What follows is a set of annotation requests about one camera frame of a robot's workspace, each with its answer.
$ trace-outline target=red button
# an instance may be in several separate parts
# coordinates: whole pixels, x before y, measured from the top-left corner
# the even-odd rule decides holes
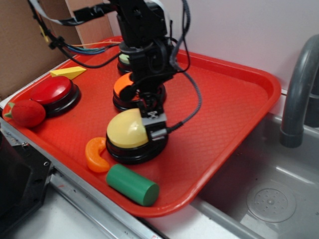
[[[71,90],[71,81],[65,76],[55,76],[39,83],[31,92],[31,99],[46,105],[64,97]]]

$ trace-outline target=stainless steel sink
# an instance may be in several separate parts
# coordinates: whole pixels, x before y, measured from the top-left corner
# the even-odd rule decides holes
[[[243,238],[318,238],[319,130],[305,126],[303,144],[286,148],[280,124],[268,114],[193,206]]]

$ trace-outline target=green cylinder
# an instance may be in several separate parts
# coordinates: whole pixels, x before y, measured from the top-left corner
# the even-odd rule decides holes
[[[159,196],[157,183],[116,164],[106,176],[106,182],[115,190],[142,206],[151,206]]]

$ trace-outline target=white wall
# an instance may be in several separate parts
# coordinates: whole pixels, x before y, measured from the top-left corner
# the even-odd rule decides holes
[[[161,0],[181,33],[181,0]],[[319,0],[188,0],[192,52],[258,68],[287,89],[305,42],[319,34]],[[114,34],[120,34],[115,15]]]

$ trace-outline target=sink drain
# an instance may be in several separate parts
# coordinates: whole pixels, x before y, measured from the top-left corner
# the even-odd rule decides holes
[[[296,200],[287,187],[269,182],[250,190],[247,205],[257,218],[269,223],[279,223],[294,214]]]

